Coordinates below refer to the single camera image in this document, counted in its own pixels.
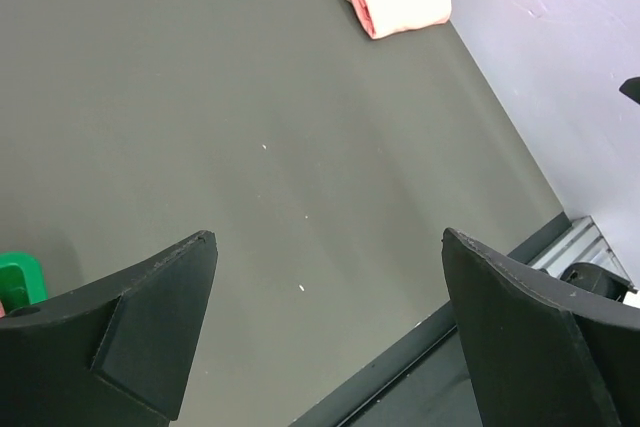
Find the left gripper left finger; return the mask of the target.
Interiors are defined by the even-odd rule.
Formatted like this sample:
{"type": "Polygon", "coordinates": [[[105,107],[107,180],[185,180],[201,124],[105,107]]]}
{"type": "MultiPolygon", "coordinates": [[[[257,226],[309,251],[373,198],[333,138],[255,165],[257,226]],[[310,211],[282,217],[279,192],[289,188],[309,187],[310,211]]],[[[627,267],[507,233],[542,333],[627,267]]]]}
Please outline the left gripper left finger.
{"type": "Polygon", "coordinates": [[[199,231],[1,320],[4,426],[167,426],[180,413],[213,286],[199,231]]]}

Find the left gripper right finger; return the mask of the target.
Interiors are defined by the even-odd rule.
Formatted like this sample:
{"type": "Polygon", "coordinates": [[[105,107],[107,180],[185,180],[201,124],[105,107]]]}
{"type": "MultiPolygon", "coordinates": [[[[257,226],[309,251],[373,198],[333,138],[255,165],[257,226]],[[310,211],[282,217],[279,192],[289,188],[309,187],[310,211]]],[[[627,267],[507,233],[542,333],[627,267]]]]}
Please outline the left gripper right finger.
{"type": "Polygon", "coordinates": [[[484,425],[638,425],[638,308],[451,228],[442,264],[484,425]]]}

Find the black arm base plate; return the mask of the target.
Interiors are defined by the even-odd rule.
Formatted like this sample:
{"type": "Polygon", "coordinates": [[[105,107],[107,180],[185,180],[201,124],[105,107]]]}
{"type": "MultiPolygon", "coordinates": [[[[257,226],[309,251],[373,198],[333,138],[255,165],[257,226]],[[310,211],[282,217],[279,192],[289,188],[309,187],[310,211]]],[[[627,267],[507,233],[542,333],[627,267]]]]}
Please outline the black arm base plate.
{"type": "Polygon", "coordinates": [[[294,426],[480,426],[452,305],[417,324],[294,426]]]}

